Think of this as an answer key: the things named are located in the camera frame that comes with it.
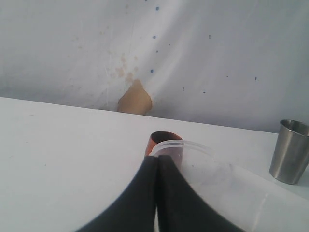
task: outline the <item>stainless steel cup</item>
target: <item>stainless steel cup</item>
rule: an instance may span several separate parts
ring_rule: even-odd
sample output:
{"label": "stainless steel cup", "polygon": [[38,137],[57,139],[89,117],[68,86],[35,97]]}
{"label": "stainless steel cup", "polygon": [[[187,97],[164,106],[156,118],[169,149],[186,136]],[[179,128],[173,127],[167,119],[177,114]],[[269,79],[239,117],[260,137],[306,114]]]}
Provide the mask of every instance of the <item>stainless steel cup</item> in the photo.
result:
{"label": "stainless steel cup", "polygon": [[269,172],[286,184],[296,184],[309,163],[309,126],[282,120]]}

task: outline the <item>brown stain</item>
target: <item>brown stain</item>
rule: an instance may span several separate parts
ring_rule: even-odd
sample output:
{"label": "brown stain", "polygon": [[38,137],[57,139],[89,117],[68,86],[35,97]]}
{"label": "brown stain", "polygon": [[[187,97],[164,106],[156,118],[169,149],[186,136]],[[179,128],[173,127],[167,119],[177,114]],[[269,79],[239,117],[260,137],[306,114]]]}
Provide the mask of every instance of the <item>brown stain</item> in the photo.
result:
{"label": "brown stain", "polygon": [[145,115],[151,110],[153,102],[144,90],[140,80],[134,80],[130,88],[118,102],[118,112]]}
{"label": "brown stain", "polygon": [[125,76],[125,71],[123,68],[115,68],[116,73],[118,74],[118,77],[124,77]]}
{"label": "brown stain", "polygon": [[126,75],[126,82],[127,83],[133,83],[133,77],[134,77],[134,74],[129,72],[127,75]]}

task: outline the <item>white table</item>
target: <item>white table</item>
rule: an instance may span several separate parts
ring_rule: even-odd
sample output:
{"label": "white table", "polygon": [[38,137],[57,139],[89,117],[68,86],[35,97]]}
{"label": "white table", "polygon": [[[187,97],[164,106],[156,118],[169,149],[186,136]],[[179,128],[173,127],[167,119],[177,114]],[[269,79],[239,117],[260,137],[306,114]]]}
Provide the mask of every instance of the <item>white table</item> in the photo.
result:
{"label": "white table", "polygon": [[269,174],[273,133],[6,98],[0,109],[1,232],[83,226],[132,180],[158,130],[211,147],[217,158],[309,200],[308,169],[297,186]]}

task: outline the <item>white wall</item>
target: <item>white wall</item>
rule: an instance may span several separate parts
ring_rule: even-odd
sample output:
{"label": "white wall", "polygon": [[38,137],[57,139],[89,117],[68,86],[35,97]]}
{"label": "white wall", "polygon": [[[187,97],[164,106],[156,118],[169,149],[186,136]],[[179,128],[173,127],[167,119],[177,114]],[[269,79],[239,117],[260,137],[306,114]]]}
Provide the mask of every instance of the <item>white wall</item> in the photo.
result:
{"label": "white wall", "polygon": [[115,110],[128,74],[152,116],[309,123],[309,1],[0,1],[0,96]]}

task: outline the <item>copper cup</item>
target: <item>copper cup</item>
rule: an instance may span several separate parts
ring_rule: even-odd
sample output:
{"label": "copper cup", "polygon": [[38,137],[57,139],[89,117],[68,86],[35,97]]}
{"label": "copper cup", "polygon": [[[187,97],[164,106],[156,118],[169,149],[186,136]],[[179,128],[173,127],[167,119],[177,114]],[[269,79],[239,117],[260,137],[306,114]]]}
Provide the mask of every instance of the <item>copper cup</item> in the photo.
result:
{"label": "copper cup", "polygon": [[[156,146],[158,143],[168,141],[168,140],[183,140],[180,136],[168,132],[168,131],[156,131],[150,135],[146,151],[145,151],[145,156],[148,156],[154,146]],[[182,160],[183,160],[183,149],[178,148],[178,147],[173,147],[173,148],[166,148],[160,151],[161,155],[169,155],[172,157],[175,165],[177,166],[178,169],[180,169]]]}

